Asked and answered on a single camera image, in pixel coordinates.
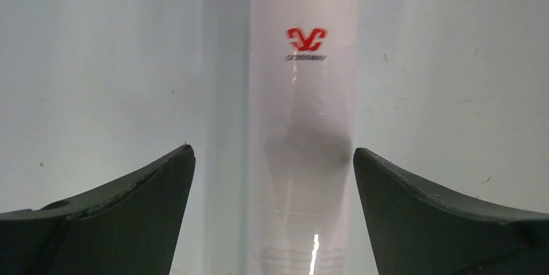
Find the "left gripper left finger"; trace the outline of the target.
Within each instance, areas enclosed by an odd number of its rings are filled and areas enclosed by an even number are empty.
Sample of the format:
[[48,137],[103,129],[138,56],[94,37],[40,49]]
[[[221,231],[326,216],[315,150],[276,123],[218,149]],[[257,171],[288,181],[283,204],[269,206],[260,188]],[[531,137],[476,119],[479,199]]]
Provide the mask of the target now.
[[1,214],[2,274],[169,274],[196,158],[149,165],[38,210]]

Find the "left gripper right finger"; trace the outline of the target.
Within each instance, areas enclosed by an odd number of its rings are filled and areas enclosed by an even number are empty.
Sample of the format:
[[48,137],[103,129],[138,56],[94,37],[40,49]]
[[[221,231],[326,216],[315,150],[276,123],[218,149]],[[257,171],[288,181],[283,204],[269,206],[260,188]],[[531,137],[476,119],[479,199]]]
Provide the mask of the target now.
[[548,273],[547,214],[456,192],[366,148],[353,168],[378,273]]

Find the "white shuttlecock tube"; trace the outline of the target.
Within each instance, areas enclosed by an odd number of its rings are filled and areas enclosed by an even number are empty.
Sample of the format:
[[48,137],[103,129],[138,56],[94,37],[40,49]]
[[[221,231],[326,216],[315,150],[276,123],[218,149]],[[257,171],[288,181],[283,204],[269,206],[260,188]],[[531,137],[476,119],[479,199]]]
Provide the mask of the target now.
[[248,274],[343,274],[357,0],[251,0]]

